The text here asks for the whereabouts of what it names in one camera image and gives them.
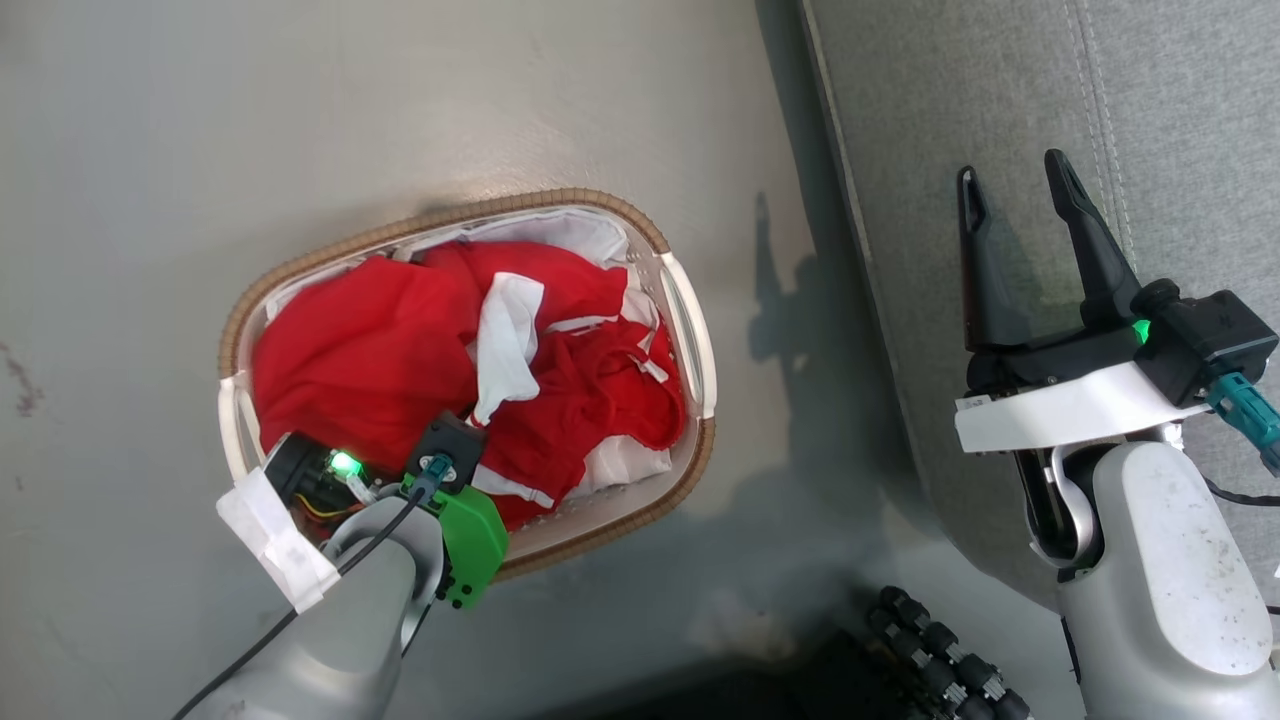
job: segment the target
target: concrete floor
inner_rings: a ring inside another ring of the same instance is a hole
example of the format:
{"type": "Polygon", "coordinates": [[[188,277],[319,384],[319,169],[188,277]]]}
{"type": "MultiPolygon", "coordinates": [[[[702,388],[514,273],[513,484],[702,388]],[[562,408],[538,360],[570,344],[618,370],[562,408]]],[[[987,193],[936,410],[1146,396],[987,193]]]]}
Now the concrete floor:
{"type": "Polygon", "coordinates": [[[605,707],[803,652],[892,582],[1037,717],[1079,717],[1056,619],[915,489],[799,28],[742,0],[0,0],[0,716],[166,716],[282,612],[214,514],[218,334],[261,272],[591,186],[699,291],[710,469],[664,520],[433,614],[389,716],[605,707]]]}

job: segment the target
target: green led indicator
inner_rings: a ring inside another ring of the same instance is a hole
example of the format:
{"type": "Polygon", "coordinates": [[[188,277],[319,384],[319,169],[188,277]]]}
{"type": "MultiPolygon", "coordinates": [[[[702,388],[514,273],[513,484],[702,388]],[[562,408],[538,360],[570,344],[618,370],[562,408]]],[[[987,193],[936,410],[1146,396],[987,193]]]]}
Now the green led indicator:
{"type": "Polygon", "coordinates": [[[340,475],[360,474],[360,461],[340,450],[329,459],[329,466],[340,475]]]}
{"type": "Polygon", "coordinates": [[[1151,334],[1151,320],[1138,320],[1133,324],[1133,332],[1138,334],[1140,345],[1147,345],[1147,336],[1151,334]]]}

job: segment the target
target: gray upholstery fabric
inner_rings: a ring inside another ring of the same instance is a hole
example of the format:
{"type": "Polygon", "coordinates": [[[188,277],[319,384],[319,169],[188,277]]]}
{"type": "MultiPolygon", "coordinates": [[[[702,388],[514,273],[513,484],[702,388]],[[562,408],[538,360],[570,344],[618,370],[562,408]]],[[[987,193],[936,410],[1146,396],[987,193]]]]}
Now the gray upholstery fabric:
{"type": "MultiPolygon", "coordinates": [[[[1037,329],[1078,323],[1080,287],[1042,155],[1071,158],[1140,282],[1231,288],[1280,327],[1280,3],[806,0],[859,236],[916,464],[982,570],[1052,605],[1011,461],[960,452],[965,389],[955,177],[973,164],[1019,242],[1037,329]]],[[[1280,372],[1262,383],[1280,400],[1280,372]]],[[[1188,454],[1219,484],[1280,493],[1215,418],[1188,454]]],[[[1280,603],[1280,511],[1225,506],[1280,603]]]]}

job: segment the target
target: brown woven rim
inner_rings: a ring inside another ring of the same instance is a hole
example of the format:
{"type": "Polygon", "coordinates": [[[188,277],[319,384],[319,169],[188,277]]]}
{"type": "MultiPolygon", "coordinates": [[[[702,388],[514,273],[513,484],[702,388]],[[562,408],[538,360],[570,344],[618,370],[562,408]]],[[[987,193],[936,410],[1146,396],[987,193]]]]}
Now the brown woven rim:
{"type": "MultiPolygon", "coordinates": [[[[492,215],[522,210],[536,210],[539,208],[553,208],[558,205],[589,205],[608,210],[631,223],[631,225],[640,232],[641,237],[644,237],[645,241],[653,247],[654,252],[668,252],[671,250],[667,245],[667,238],[662,236],[662,232],[659,232],[653,224],[653,220],[650,220],[634,205],[607,192],[581,187],[513,195],[511,197],[498,197],[494,200],[472,202],[471,205],[463,205],[462,208],[452,210],[428,213],[425,215],[419,215],[416,218],[410,218],[407,220],[366,231],[355,237],[349,237],[316,250],[315,252],[308,252],[274,268],[259,278],[257,282],[250,286],[250,288],[241,295],[241,299],[236,302],[236,307],[232,309],[230,316],[227,319],[227,327],[223,328],[223,338],[218,350],[219,377],[229,378],[236,374],[236,366],[239,364],[239,337],[244,329],[244,323],[248,320],[250,314],[255,307],[257,307],[262,299],[280,284],[305,275],[338,258],[358,254],[364,250],[369,250],[370,247],[393,242],[399,237],[456,223],[479,220],[492,215]]],[[[694,456],[689,462],[689,468],[666,495],[644,509],[618,518],[617,520],[596,528],[590,533],[579,536],[571,541],[562,542],[545,550],[529,553],[517,560],[504,562],[497,579],[504,580],[507,578],[515,578],[525,573],[532,573],[535,570],[549,568],[557,562],[613,542],[620,537],[643,528],[644,525],[648,525],[649,523],[653,523],[654,520],[671,512],[690,492],[692,492],[694,486],[696,486],[698,480],[703,477],[703,470],[707,469],[707,462],[710,461],[712,445],[714,441],[716,419],[705,418],[699,420],[698,439],[694,443],[694,456]]]]}

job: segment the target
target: red clothing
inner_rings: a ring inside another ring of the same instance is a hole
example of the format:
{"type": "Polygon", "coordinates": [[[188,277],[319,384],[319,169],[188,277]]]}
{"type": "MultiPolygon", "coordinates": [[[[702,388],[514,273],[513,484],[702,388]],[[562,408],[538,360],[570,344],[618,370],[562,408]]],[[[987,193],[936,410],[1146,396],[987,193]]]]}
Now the red clothing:
{"type": "MultiPolygon", "coordinates": [[[[650,328],[622,319],[543,333],[561,320],[618,315],[626,269],[604,270],[547,245],[494,242],[436,247],[421,265],[371,258],[298,293],[253,350],[262,447],[296,430],[371,465],[402,468],[435,415],[461,415],[476,401],[467,346],[497,272],[545,287],[531,363],[540,391],[498,407],[484,465],[558,503],[605,437],[631,434],[655,450],[675,443],[684,398],[666,328],[657,329],[650,354],[637,346],[650,328]],[[639,368],[650,359],[668,374],[666,383],[639,368]]],[[[494,500],[508,528],[544,512],[520,498],[494,500]]]]}

